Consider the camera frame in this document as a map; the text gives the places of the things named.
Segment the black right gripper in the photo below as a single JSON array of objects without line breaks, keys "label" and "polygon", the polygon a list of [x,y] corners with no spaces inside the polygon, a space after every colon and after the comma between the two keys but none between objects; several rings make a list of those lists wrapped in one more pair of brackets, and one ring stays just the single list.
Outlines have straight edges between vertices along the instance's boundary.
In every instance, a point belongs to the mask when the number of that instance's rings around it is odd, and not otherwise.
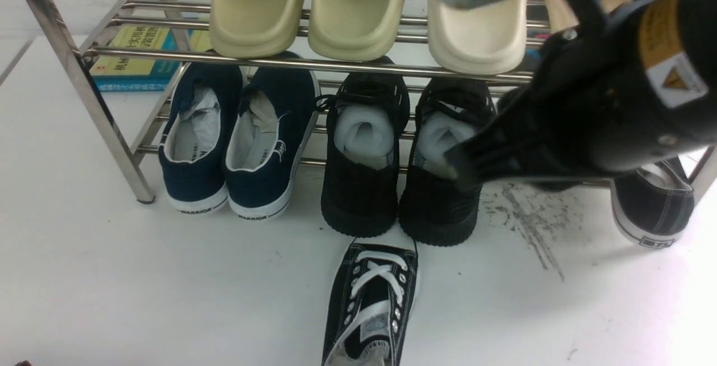
[{"label": "black right gripper", "polygon": [[530,83],[476,136],[445,152],[460,187],[493,180],[532,184],[581,184],[613,179],[622,172],[602,169],[589,156],[593,115],[585,113],[586,90],[612,61],[605,35],[560,33],[546,40]]}]

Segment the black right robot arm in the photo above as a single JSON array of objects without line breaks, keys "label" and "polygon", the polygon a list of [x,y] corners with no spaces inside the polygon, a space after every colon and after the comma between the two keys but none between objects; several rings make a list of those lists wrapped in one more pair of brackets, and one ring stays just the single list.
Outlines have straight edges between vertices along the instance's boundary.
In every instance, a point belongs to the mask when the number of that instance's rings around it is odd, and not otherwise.
[{"label": "black right robot arm", "polygon": [[577,26],[551,35],[510,105],[445,153],[459,186],[612,179],[715,145],[715,0],[566,2]]}]

